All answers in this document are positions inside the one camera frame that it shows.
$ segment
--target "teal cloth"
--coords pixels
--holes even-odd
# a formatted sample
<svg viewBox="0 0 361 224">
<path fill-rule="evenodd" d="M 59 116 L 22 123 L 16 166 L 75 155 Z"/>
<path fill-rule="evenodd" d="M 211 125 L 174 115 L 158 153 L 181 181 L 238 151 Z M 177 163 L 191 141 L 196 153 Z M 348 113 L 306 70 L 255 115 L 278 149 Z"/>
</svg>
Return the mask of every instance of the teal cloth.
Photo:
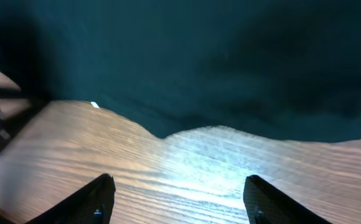
<svg viewBox="0 0 361 224">
<path fill-rule="evenodd" d="M 0 0 L 0 71 L 159 138 L 361 138 L 361 0 Z"/>
</svg>

